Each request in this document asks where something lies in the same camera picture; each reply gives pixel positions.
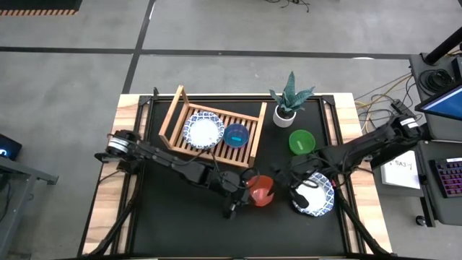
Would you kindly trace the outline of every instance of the purple keyboard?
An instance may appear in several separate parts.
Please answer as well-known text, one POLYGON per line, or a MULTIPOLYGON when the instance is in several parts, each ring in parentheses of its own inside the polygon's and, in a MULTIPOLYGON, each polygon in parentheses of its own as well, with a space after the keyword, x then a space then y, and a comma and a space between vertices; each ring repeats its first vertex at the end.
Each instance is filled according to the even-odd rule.
POLYGON ((433 160, 431 163, 443 196, 462 196, 462 158, 433 160))

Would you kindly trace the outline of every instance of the blue and white plate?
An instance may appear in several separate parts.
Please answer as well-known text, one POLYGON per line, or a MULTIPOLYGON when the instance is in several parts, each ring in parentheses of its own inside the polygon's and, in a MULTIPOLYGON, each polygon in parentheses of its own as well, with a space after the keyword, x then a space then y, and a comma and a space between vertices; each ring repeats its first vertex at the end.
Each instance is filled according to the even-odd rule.
POLYGON ((183 138, 192 147, 207 150, 217 145, 223 137, 225 125, 212 112, 193 114, 183 127, 183 138))
POLYGON ((332 188, 332 183, 320 173, 312 174, 305 182, 307 185, 300 185, 296 191, 298 194, 304 196, 310 204, 307 208, 302 209, 295 201, 292 201, 295 208, 303 214, 314 217, 320 217, 330 212, 334 207, 334 189, 332 188), (318 184, 318 188, 312 188, 313 183, 318 184))

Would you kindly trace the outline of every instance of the blue bowl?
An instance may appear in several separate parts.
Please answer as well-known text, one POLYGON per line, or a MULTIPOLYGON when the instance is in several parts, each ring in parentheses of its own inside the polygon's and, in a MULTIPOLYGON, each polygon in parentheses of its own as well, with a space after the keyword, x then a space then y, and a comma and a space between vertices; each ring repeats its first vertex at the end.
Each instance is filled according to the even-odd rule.
POLYGON ((225 134, 223 134, 223 139, 225 144, 239 148, 247 144, 249 138, 249 133, 247 128, 240 123, 230 124, 225 129, 225 134))

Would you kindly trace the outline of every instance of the concrete floor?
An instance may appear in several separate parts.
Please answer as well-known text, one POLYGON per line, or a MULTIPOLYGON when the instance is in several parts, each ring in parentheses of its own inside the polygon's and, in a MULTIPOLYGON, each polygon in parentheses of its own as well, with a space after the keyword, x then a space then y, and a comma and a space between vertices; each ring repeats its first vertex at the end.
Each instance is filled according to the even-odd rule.
MULTIPOLYGON (((419 53, 462 25, 456 0, 157 0, 144 48, 419 53)), ((134 48, 147 0, 84 0, 74 17, 0 17, 0 46, 134 48)), ((60 175, 38 185, 14 250, 33 259, 73 257, 131 55, 0 53, 0 132, 23 143, 20 161, 60 175)), ((131 93, 266 92, 294 71, 298 87, 356 97, 408 73, 403 60, 141 56, 131 93)), ((391 92, 402 99, 403 85, 391 92)), ((411 89, 414 103, 417 92, 411 89)), ((360 99, 369 101, 370 95, 360 99)), ((389 108, 386 102, 377 108, 389 108)), ((393 251, 458 259, 461 227, 414 224, 415 198, 380 196, 393 251)))

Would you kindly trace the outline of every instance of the succulent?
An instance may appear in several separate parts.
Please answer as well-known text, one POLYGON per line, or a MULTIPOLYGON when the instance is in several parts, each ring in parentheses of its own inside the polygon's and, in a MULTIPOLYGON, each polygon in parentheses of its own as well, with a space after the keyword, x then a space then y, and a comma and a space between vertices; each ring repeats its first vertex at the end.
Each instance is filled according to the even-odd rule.
POLYGON ((309 90, 302 90, 295 94, 295 76, 294 72, 290 72, 289 79, 287 80, 286 87, 282 92, 282 97, 276 95, 274 90, 269 90, 269 93, 273 99, 279 105, 281 111, 284 113, 292 113, 297 110, 304 110, 302 104, 313 95, 313 90, 315 87, 311 87, 309 90))

